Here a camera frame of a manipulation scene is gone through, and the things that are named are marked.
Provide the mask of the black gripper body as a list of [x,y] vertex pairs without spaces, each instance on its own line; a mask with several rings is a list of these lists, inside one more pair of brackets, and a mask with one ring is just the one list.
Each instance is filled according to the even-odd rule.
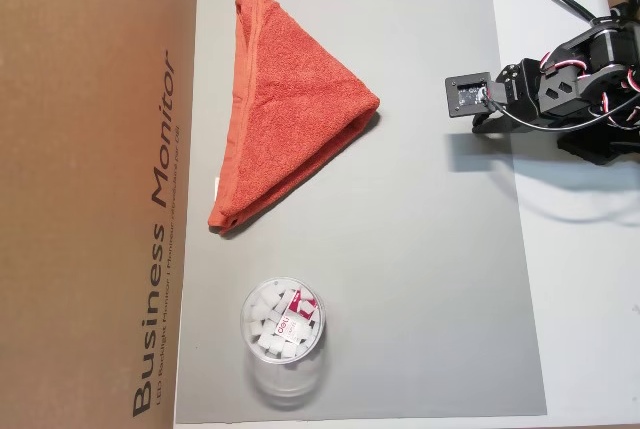
[[604,121],[593,108],[608,91],[608,70],[583,70],[578,60],[541,69],[524,59],[492,83],[492,111],[520,124],[518,130],[582,130]]

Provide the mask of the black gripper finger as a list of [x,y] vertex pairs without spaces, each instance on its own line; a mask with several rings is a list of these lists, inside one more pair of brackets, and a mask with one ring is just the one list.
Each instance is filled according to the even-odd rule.
[[519,123],[500,112],[476,114],[472,120],[474,134],[509,134],[519,128]]

